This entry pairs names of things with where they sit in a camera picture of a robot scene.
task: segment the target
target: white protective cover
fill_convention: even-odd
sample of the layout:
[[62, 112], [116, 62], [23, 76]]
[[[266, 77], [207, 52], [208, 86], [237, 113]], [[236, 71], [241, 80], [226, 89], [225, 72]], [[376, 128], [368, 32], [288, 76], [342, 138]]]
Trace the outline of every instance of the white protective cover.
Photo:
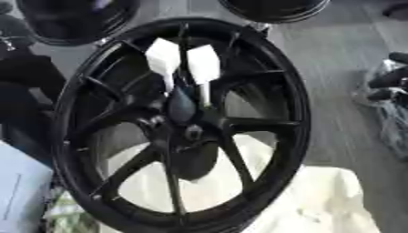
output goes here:
[[[257, 177], [270, 161], [273, 148], [254, 137], [235, 137], [250, 173]], [[143, 147], [129, 148], [109, 161], [109, 172]], [[215, 168], [194, 182], [180, 180], [188, 211], [215, 206], [242, 189], [237, 172], [223, 153]], [[119, 190], [127, 200], [156, 211], [171, 212], [162, 166], [152, 164], [130, 177]], [[362, 187], [353, 172], [336, 167], [302, 167], [291, 184], [244, 233], [378, 233], [371, 214], [363, 206]], [[113, 233], [102, 226], [100, 232]]]

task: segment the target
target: tiled floor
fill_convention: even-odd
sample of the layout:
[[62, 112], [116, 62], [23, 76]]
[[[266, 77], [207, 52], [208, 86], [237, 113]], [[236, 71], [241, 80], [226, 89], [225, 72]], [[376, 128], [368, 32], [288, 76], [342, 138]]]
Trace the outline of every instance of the tiled floor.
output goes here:
[[[306, 163], [353, 170], [362, 182], [366, 208], [381, 231], [404, 233], [408, 228], [408, 165], [381, 144], [373, 113], [356, 106], [350, 97], [364, 71], [390, 51], [408, 50], [408, 21], [381, 15], [391, 2], [333, 0], [312, 19], [274, 26], [269, 39], [299, 68], [310, 92], [313, 138]], [[244, 23], [217, 0], [142, 0], [142, 9], [129, 27], [183, 15]], [[51, 55], [70, 76], [94, 47], [36, 45], [35, 50]]]

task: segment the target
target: wheel rim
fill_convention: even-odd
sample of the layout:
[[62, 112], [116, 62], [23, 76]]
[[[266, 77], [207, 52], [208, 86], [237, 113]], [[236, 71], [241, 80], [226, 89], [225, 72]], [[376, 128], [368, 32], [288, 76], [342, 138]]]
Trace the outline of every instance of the wheel rim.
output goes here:
[[[235, 160], [235, 163], [232, 162], [234, 166], [241, 167], [240, 178], [248, 190], [244, 190], [242, 195], [227, 203], [194, 213], [184, 212], [177, 191], [179, 189], [175, 184], [177, 182], [174, 181], [175, 176], [170, 174], [174, 169], [169, 164], [172, 159], [171, 155], [177, 153], [168, 152], [169, 141], [166, 140], [166, 138], [170, 138], [169, 132], [171, 130], [179, 130], [184, 126], [174, 127], [175, 124], [171, 122], [168, 111], [166, 112], [160, 107], [160, 109], [156, 106], [152, 107], [151, 101], [143, 100], [144, 103], [148, 103], [147, 106], [145, 104], [140, 105], [138, 101], [131, 104], [127, 103], [124, 100], [127, 99], [126, 94], [123, 92], [126, 85], [118, 85], [117, 83], [120, 81], [110, 84], [109, 80], [104, 78], [108, 72], [107, 67], [118, 64], [118, 61], [121, 60], [120, 57], [129, 52], [140, 56], [146, 50], [146, 46], [158, 36], [180, 42], [183, 59], [186, 57], [186, 48], [191, 46], [189, 44], [201, 44], [203, 43], [202, 39], [205, 38], [214, 41], [214, 43], [223, 41], [223, 44], [226, 45], [221, 49], [223, 51], [221, 59], [224, 66], [228, 66], [226, 64], [230, 59], [233, 60], [231, 58], [234, 57], [232, 50], [236, 46], [242, 54], [250, 52], [254, 60], [259, 63], [258, 66], [261, 67], [261, 70], [247, 73], [239, 72], [238, 74], [231, 73], [228, 68], [225, 68], [224, 75], [211, 83], [215, 107], [197, 110], [189, 123], [184, 124], [190, 126], [192, 123], [202, 127], [204, 132], [210, 132], [206, 135], [206, 139], [212, 140], [211, 142], [218, 141], [220, 147], [229, 154], [229, 157], [232, 157], [231, 161]], [[183, 62], [179, 70], [178, 80], [182, 81], [180, 86], [189, 86], [189, 74], [185, 71], [185, 67], [186, 64]], [[225, 90], [231, 90], [233, 87], [248, 83], [263, 93], [268, 92], [265, 91], [268, 88], [262, 90], [262, 86], [280, 86], [287, 100], [287, 118], [260, 120], [223, 116], [221, 103], [227, 93]], [[103, 111], [109, 110], [107, 106], [114, 110], [107, 111], [102, 115], [99, 114], [99, 111], [93, 116], [84, 116], [85, 120], [81, 120], [81, 117], [76, 117], [76, 120], [73, 120], [73, 116], [78, 114], [78, 109], [84, 109], [84, 106], [88, 104], [86, 101], [81, 103], [84, 100], [81, 95], [89, 97], [94, 96], [95, 93], [109, 96], [109, 100], [101, 104]], [[194, 94], [190, 96], [190, 100], [194, 102]], [[169, 104], [163, 106], [171, 105], [172, 102], [167, 100], [165, 103]], [[154, 131], [151, 128], [155, 128], [155, 126], [149, 122], [152, 122], [152, 119], [157, 118], [157, 116], [160, 116], [159, 121], [161, 121], [158, 133], [153, 134], [154, 136], [147, 133], [149, 138], [154, 138], [153, 143], [144, 150], [142, 156], [138, 156], [145, 159], [135, 159], [133, 162], [136, 165], [128, 165], [126, 169], [122, 169], [119, 174], [107, 181], [105, 180], [105, 182], [96, 171], [92, 171], [89, 167], [83, 167], [83, 164], [92, 162], [87, 138], [98, 129], [119, 124], [120, 121], [118, 120], [121, 120], [122, 122], [131, 121], [142, 129], [144, 128], [144, 132], [150, 132]], [[262, 131], [264, 127], [267, 127], [269, 131], [279, 132], [281, 141], [278, 143], [272, 161], [256, 182], [252, 183], [248, 176], [248, 170], [242, 168], [240, 156], [237, 156], [239, 151], [237, 152], [237, 147], [231, 142], [230, 134], [243, 131]], [[71, 79], [60, 98], [56, 111], [56, 166], [58, 173], [66, 183], [66, 187], [78, 203], [97, 219], [113, 228], [122, 231], [139, 229], [146, 230], [146, 232], [171, 232], [172, 230], [178, 230], [178, 232], [180, 230], [218, 232], [232, 226], [245, 224], [280, 194], [301, 164], [309, 143], [309, 134], [310, 110], [304, 86], [287, 58], [261, 35], [251, 29], [217, 20], [203, 18], [164, 20], [143, 25], [113, 39], [91, 56], [79, 69], [76, 76]], [[158, 152], [159, 156], [149, 156], [152, 151]], [[107, 187], [117, 189], [117, 184], [114, 184], [117, 182], [112, 182], [112, 180], [123, 182], [124, 177], [130, 176], [129, 170], [135, 171], [137, 167], [142, 167], [142, 165], [155, 159], [160, 159], [167, 168], [168, 180], [170, 186], [173, 187], [170, 192], [173, 197], [175, 213], [165, 214], [140, 208], [124, 198], [115, 196], [115, 192], [113, 197], [108, 194], [109, 192], [105, 192], [109, 190]]]

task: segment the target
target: white foam block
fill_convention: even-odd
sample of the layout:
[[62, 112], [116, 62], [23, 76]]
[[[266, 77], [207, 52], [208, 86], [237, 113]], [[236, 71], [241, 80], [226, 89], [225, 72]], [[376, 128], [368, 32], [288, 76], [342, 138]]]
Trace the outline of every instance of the white foam block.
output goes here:
[[167, 92], [174, 87], [173, 73], [180, 65], [179, 45], [158, 38], [146, 52], [150, 69], [164, 77]]
[[189, 71], [197, 85], [203, 85], [219, 78], [219, 56], [210, 45], [190, 49], [187, 53]]

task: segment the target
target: black wheel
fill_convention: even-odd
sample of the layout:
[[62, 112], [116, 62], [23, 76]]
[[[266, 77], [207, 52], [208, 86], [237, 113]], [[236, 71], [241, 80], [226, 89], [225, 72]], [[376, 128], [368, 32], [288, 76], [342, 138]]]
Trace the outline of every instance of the black wheel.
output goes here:
[[137, 12], [138, 0], [16, 0], [36, 39], [80, 46], [116, 33]]
[[[148, 70], [144, 57], [158, 37], [180, 44], [178, 88], [169, 97], [164, 97], [162, 78]], [[186, 51], [207, 44], [221, 57], [223, 69], [221, 78], [211, 83], [213, 107], [204, 108], [197, 104]], [[224, 103], [228, 93], [248, 100], [261, 117], [228, 116]], [[95, 138], [101, 129], [123, 122], [138, 126], [149, 144], [105, 177], [95, 165]], [[199, 128], [199, 137], [193, 140], [186, 138], [192, 126]], [[114, 38], [71, 78], [56, 110], [56, 166], [77, 202], [112, 228], [146, 233], [234, 232], [248, 226], [291, 181], [305, 156], [310, 130], [309, 100], [300, 76], [262, 35], [213, 19], [162, 20]], [[272, 160], [257, 178], [232, 139], [254, 131], [268, 131], [278, 138]], [[236, 168], [242, 192], [218, 206], [186, 211], [179, 180], [208, 174], [219, 149]], [[153, 162], [166, 171], [171, 213], [142, 208], [118, 194], [125, 179]], [[190, 166], [199, 172], [186, 169]]]
[[330, 0], [219, 0], [233, 14], [255, 22], [280, 24], [317, 15]]

